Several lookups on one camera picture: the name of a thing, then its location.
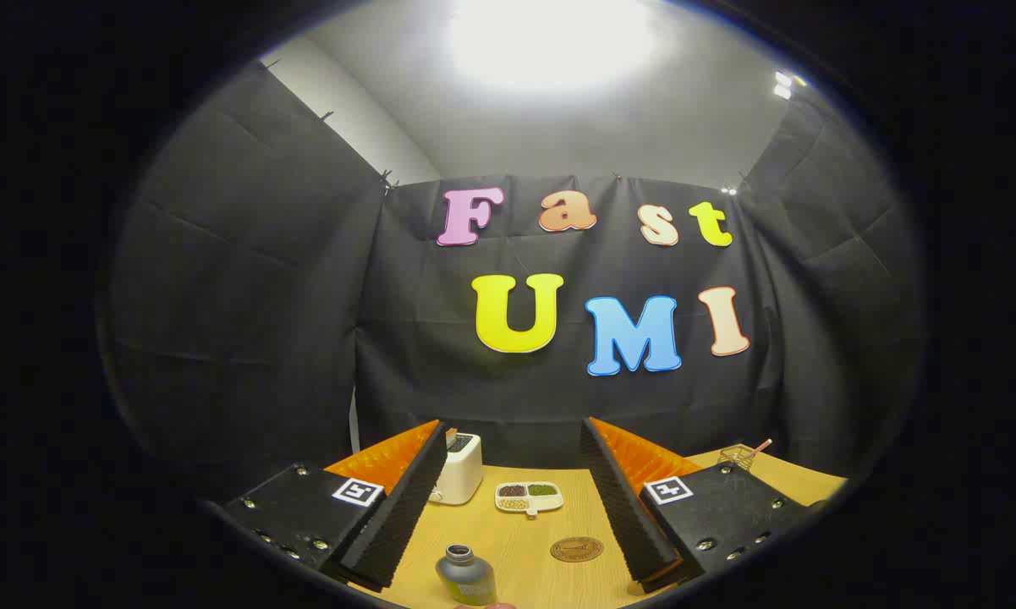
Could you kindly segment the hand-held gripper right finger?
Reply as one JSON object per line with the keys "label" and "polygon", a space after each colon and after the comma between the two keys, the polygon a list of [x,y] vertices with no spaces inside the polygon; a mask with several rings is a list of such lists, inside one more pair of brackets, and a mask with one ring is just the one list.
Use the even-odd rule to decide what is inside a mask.
{"label": "hand-held gripper right finger", "polygon": [[643,592],[728,570],[813,513],[732,460],[702,467],[593,417],[582,420],[579,446]]}

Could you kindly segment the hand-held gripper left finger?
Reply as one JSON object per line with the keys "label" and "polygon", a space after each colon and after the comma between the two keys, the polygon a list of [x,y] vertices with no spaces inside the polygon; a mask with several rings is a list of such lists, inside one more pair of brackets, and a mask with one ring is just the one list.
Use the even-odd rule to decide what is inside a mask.
{"label": "hand-held gripper left finger", "polygon": [[284,562],[372,592],[392,584],[448,455],[440,420],[333,465],[294,463],[220,513]]}

